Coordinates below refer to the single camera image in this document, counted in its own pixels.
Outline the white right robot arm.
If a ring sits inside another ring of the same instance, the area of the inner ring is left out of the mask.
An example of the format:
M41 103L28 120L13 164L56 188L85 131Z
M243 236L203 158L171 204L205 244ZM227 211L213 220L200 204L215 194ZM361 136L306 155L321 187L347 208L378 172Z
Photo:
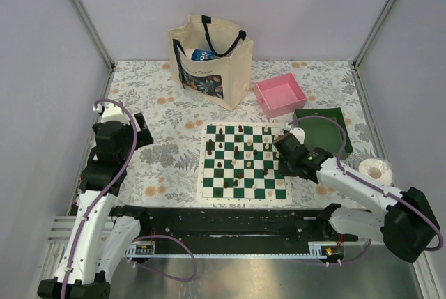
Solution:
M281 175L332 187L365 207L326 207L323 219L317 223L321 238L333 240L339 234L366 238L384 244L393 255L409 263L429 250L433 239L438 239L437 250L443 246L439 223L426 196L417 188L404 191L381 185L344 166L322 148L308 150L290 132L275 137L273 146L279 154Z

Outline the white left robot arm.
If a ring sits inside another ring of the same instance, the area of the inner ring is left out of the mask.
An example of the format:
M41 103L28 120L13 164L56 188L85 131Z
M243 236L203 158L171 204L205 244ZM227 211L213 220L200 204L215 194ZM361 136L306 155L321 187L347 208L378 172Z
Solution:
M75 223L56 272L39 283L39 298L108 298L128 245L151 233L143 208L132 206L118 212L117 229L102 238L134 152L153 138L144 116L131 114L119 101L101 98L93 110L100 122L92 127L95 146L81 173Z

